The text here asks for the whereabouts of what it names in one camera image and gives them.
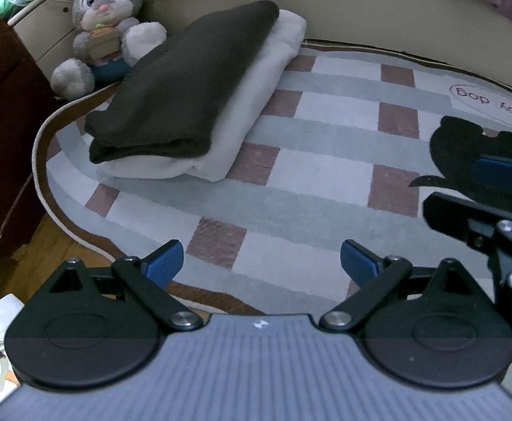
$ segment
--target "stuffed bunny toy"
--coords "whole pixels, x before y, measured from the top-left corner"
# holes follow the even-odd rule
[[[73,24],[82,30],[73,42],[75,58],[51,77],[53,91],[67,100],[81,98],[96,85],[121,80],[135,63],[166,39],[159,22],[135,18],[143,0],[75,0]]]

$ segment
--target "checkered mat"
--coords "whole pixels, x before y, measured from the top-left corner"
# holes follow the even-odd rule
[[[443,68],[303,47],[217,183],[114,178],[90,163],[84,115],[107,105],[105,89],[46,122],[36,185],[60,226],[110,258],[179,239],[168,292],[210,312],[324,313],[357,289],[339,262],[345,239],[419,266],[458,258],[490,293],[485,258],[431,231],[421,203],[470,195],[462,157],[508,154],[512,92]]]

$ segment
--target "rabbit's white foot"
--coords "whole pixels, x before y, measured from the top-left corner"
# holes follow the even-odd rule
[[[50,85],[56,95],[73,101],[94,91],[94,76],[82,61],[71,58],[55,68]]]
[[[123,35],[121,50],[124,60],[131,66],[166,40],[166,29],[159,22],[135,25]]]

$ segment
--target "dark gray blanket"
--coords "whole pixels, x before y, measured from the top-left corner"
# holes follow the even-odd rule
[[[90,161],[206,154],[215,120],[279,15],[257,1],[205,15],[141,58],[105,111],[89,113]]]

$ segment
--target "white logo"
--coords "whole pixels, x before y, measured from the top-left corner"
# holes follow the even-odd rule
[[[265,329],[269,326],[269,323],[266,320],[258,320],[252,323],[255,328],[258,329]]]
[[[453,85],[449,92],[469,108],[512,126],[512,98],[472,85]]]

